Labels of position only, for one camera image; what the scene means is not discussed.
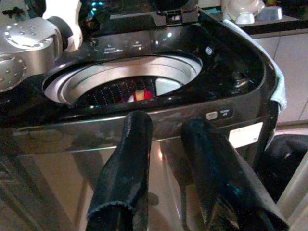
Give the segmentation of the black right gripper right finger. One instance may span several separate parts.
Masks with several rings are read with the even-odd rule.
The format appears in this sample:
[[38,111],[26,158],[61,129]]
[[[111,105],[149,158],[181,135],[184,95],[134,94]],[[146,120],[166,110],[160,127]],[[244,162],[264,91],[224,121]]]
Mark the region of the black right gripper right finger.
[[209,231],[287,231],[270,194],[228,139],[201,118],[183,123],[181,141]]

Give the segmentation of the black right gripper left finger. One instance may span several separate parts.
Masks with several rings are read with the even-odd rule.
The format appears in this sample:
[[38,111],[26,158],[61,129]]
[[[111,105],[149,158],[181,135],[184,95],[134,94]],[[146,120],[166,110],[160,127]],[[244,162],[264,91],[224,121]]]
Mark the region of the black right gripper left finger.
[[88,231],[145,231],[153,124],[143,111],[124,120],[117,148],[103,166],[87,212]]

